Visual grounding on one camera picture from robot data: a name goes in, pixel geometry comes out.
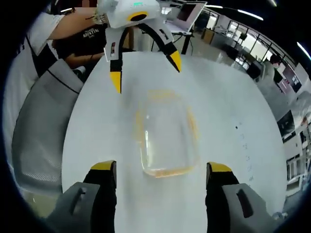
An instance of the person's arm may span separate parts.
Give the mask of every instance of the person's arm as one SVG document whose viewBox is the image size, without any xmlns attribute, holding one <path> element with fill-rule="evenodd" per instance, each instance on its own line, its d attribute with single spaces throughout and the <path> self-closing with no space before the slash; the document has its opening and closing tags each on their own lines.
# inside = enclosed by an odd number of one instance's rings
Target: person's arm
<svg viewBox="0 0 311 233">
<path fill-rule="evenodd" d="M 306 117 L 303 118 L 301 125 L 307 124 L 308 123 L 308 119 Z"/>
<path fill-rule="evenodd" d="M 92 17 L 96 8 L 77 8 L 74 13 L 64 16 L 49 36 L 49 40 L 63 39 L 95 25 Z"/>
<path fill-rule="evenodd" d="M 71 69 L 75 69 L 79 66 L 83 66 L 87 64 L 90 61 L 99 61 L 103 55 L 104 55 L 103 52 L 94 54 L 94 55 L 85 55 L 85 56 L 75 56 L 75 54 L 73 53 L 65 59 L 65 62 L 68 64 L 68 66 Z"/>
</svg>

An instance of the monitor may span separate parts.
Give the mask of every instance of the monitor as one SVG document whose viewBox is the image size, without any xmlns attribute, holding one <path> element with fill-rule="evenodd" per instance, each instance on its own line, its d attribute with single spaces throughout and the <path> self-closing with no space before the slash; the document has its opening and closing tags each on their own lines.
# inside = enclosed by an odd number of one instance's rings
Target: monitor
<svg viewBox="0 0 311 233">
<path fill-rule="evenodd" d="M 173 21 L 174 25 L 185 32 L 189 32 L 205 5 L 206 2 L 185 3 Z"/>
<path fill-rule="evenodd" d="M 300 80 L 298 79 L 296 73 L 293 71 L 293 69 L 287 65 L 283 71 L 284 77 L 287 79 L 287 81 L 292 86 L 294 92 L 297 93 L 297 91 L 301 88 L 302 84 Z"/>
<path fill-rule="evenodd" d="M 182 8 L 180 9 L 180 12 L 177 16 L 177 19 L 180 19 L 182 21 L 187 21 L 189 18 L 191 12 L 194 10 L 195 4 L 184 4 Z"/>
</svg>

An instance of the white wall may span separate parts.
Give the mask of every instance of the white wall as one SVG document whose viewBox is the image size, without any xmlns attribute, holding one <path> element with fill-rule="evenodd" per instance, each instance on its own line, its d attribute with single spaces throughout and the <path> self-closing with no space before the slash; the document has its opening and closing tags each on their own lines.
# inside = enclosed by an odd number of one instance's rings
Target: white wall
<svg viewBox="0 0 311 233">
<path fill-rule="evenodd" d="M 223 29 L 227 30 L 230 21 L 231 21 L 231 19 L 228 18 L 227 16 L 219 15 L 218 21 L 215 25 L 215 31 L 219 32 L 219 29 L 218 28 L 216 29 L 216 27 L 220 27 L 220 26 L 223 27 Z"/>
<path fill-rule="evenodd" d="M 300 63 L 295 68 L 295 73 L 302 84 L 302 87 L 297 92 L 297 95 L 300 95 L 304 91 L 308 91 L 309 93 L 311 93 L 311 81 L 309 79 L 309 75 Z"/>
<path fill-rule="evenodd" d="M 302 145 L 300 135 L 296 135 L 295 137 L 285 142 L 283 144 L 283 147 L 285 151 L 286 160 L 289 160 L 298 154 L 302 155 Z"/>
</svg>

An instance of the chair backrest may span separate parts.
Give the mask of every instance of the chair backrest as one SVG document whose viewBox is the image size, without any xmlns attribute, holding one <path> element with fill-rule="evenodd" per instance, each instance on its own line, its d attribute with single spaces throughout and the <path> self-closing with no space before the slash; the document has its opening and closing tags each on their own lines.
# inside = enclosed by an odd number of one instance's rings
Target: chair backrest
<svg viewBox="0 0 311 233">
<path fill-rule="evenodd" d="M 62 192 L 61 165 L 67 125 L 83 83 L 58 60 L 33 85 L 19 113 L 12 142 L 18 185 L 29 192 Z"/>
</svg>

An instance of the desk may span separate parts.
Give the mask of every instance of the desk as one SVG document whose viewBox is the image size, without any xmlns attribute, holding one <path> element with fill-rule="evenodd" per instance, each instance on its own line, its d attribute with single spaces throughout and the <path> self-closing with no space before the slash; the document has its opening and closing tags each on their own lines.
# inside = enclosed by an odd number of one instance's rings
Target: desk
<svg viewBox="0 0 311 233">
<path fill-rule="evenodd" d="M 161 53 L 123 54 L 122 94 L 102 58 L 82 88 L 64 142 L 62 186 L 83 181 L 97 162 L 117 161 L 116 233 L 206 232 L 206 162 L 224 163 L 241 183 L 282 211 L 286 160 L 272 112 L 248 75 L 206 59 L 182 56 L 177 73 Z M 191 107 L 200 163 L 189 173 L 153 178 L 142 171 L 134 136 L 138 100 L 170 89 Z"/>
<path fill-rule="evenodd" d="M 192 30 L 190 32 L 187 32 L 187 31 L 182 30 L 181 28 L 177 27 L 176 25 L 174 25 L 168 21 L 165 22 L 165 25 L 167 26 L 167 28 L 171 31 L 171 33 L 173 35 L 181 35 L 181 36 L 186 37 L 185 42 L 184 42 L 184 46 L 181 50 L 181 54 L 186 54 L 188 46 L 189 46 L 190 39 L 192 37 Z"/>
<path fill-rule="evenodd" d="M 208 44 L 220 50 L 224 50 L 225 47 L 228 46 L 234 47 L 236 45 L 236 41 L 232 38 L 208 28 L 204 28 L 202 33 L 202 39 Z"/>
</svg>

